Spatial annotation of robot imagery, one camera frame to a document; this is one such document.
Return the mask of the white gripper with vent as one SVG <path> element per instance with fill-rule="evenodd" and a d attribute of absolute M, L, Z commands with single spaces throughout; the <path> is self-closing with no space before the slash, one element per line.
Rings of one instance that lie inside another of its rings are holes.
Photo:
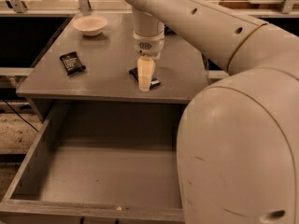
<path fill-rule="evenodd" d="M 155 61 L 159 60 L 164 48 L 164 32 L 145 37 L 133 32 L 135 51 L 141 56 L 137 60 L 138 85 L 141 91 L 149 91 L 151 78 L 155 70 Z"/>

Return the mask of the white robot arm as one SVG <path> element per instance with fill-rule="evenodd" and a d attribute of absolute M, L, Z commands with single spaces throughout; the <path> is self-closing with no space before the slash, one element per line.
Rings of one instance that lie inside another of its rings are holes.
<path fill-rule="evenodd" d="M 125 0 L 228 73 L 184 110 L 186 224 L 299 224 L 298 38 L 205 0 Z"/>

